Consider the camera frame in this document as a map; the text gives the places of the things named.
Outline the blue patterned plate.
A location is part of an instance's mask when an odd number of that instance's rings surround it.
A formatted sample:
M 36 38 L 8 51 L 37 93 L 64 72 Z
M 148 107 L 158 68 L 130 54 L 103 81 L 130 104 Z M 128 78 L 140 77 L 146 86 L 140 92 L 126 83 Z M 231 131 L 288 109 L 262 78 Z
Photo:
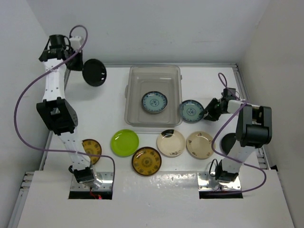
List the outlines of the blue patterned plate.
M 180 116 L 188 123 L 199 122 L 203 118 L 204 107 L 196 100 L 185 100 L 180 105 Z
M 150 91 L 143 95 L 141 104 L 145 111 L 157 114 L 167 107 L 168 99 L 159 91 Z

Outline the cream floral plate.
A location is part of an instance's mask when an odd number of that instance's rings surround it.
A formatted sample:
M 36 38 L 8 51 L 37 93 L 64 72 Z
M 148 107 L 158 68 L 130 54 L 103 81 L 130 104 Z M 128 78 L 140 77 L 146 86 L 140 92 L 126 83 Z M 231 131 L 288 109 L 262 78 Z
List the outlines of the cream floral plate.
M 190 155 L 196 159 L 204 160 L 214 153 L 211 144 L 213 137 L 206 132 L 196 131 L 191 133 L 186 140 L 186 147 Z

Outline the cream plate with green patch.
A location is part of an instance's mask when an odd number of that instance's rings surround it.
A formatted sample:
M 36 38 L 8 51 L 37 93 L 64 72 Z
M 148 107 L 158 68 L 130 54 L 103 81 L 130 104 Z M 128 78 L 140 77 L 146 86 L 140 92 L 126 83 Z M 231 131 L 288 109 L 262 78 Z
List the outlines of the cream plate with green patch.
M 168 129 L 158 135 L 157 147 L 163 155 L 177 157 L 184 152 L 186 140 L 179 131 Z

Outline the yellow brown patterned plate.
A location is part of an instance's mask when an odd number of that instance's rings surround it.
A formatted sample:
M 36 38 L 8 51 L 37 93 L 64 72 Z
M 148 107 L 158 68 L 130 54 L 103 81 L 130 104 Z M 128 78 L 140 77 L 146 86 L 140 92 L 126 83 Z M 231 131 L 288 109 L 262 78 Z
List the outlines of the yellow brown patterned plate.
M 132 156 L 133 170 L 141 176 L 152 176 L 162 165 L 160 153 L 152 147 L 139 148 Z

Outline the lime green plate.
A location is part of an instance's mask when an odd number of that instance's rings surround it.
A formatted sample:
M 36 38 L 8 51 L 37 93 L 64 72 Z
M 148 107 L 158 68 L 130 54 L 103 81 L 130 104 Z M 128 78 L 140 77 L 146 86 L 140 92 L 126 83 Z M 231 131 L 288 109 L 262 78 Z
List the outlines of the lime green plate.
M 112 152 L 119 157 L 128 157 L 133 155 L 138 146 L 138 135 L 129 129 L 117 131 L 110 140 Z

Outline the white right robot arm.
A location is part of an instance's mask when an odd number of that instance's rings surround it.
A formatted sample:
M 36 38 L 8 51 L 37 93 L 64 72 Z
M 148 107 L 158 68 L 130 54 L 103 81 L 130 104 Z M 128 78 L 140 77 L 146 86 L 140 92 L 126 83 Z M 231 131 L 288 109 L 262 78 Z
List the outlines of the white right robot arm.
M 217 121 L 222 114 L 235 116 L 236 141 L 227 155 L 215 168 L 215 180 L 233 182 L 249 155 L 258 148 L 269 144 L 272 139 L 272 109 L 268 106 L 250 104 L 245 100 L 213 98 L 202 111 L 203 119 Z

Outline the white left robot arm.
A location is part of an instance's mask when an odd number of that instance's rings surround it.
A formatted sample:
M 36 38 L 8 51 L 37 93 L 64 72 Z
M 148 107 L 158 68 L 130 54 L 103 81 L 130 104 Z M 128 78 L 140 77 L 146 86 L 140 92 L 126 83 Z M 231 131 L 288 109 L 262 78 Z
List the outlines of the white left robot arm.
M 49 36 L 39 60 L 50 73 L 46 76 L 42 102 L 37 103 L 36 109 L 46 127 L 60 138 L 66 150 L 72 151 L 69 170 L 77 183 L 93 189 L 97 187 L 97 175 L 78 138 L 76 111 L 65 98 L 65 72 L 83 69 L 82 52 L 78 50 L 82 41 L 81 37 Z

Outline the clear plastic bin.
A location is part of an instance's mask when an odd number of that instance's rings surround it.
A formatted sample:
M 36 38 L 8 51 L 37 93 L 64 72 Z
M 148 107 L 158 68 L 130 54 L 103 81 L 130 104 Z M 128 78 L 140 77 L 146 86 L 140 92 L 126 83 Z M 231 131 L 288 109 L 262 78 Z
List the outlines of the clear plastic bin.
M 178 66 L 133 66 L 125 90 L 124 120 L 134 127 L 180 125 L 181 71 Z

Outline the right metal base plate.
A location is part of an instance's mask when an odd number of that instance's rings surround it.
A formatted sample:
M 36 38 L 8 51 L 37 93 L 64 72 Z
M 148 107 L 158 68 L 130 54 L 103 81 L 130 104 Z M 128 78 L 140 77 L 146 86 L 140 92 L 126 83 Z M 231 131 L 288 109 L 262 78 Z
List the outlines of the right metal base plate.
M 241 191 L 241 184 L 239 177 L 234 181 L 218 181 L 215 177 L 210 176 L 208 171 L 197 172 L 197 181 L 199 192 L 213 192 L 213 191 Z

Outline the metal base plate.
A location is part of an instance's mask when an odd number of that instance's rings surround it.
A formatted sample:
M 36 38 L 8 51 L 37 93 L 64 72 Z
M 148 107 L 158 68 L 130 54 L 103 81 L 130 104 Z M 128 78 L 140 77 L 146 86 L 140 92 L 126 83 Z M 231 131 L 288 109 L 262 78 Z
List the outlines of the metal base plate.
M 72 177 L 70 191 L 112 191 L 113 172 L 97 172 L 96 180 L 92 183 L 78 183 Z
M 199 192 L 213 192 L 213 191 L 241 191 L 241 184 L 239 177 L 234 181 L 218 181 L 215 177 L 210 176 L 208 171 L 197 172 L 197 181 Z

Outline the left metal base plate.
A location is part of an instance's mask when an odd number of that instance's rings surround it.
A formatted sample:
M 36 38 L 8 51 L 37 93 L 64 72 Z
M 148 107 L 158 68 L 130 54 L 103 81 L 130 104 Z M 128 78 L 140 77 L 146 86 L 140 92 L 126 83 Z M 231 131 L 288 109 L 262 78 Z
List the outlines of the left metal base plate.
M 78 183 L 72 177 L 70 191 L 112 191 L 113 172 L 97 172 L 96 180 L 92 183 Z

